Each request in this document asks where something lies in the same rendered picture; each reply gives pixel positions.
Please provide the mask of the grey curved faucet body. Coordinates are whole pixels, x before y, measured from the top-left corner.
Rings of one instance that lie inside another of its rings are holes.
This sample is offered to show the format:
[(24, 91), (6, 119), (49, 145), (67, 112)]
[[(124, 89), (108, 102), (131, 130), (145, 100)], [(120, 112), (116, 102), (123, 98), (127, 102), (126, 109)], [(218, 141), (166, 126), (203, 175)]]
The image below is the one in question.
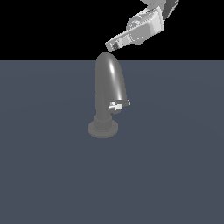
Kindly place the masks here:
[(109, 53), (100, 54), (95, 62), (95, 111), (94, 120), (87, 126), (92, 137), (109, 138), (118, 131), (118, 123), (112, 115), (121, 110), (108, 110), (109, 102), (114, 100), (128, 100), (123, 72), (117, 58)]

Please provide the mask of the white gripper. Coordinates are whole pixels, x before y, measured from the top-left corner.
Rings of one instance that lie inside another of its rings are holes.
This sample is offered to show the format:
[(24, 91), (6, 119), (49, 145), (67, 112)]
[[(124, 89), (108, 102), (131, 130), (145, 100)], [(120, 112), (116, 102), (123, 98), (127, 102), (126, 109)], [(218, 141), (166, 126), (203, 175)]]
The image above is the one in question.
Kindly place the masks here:
[(164, 30), (164, 20), (159, 7), (143, 10), (127, 23), (128, 33), (121, 33), (105, 43), (109, 52), (116, 51), (130, 44), (141, 45), (145, 40)]

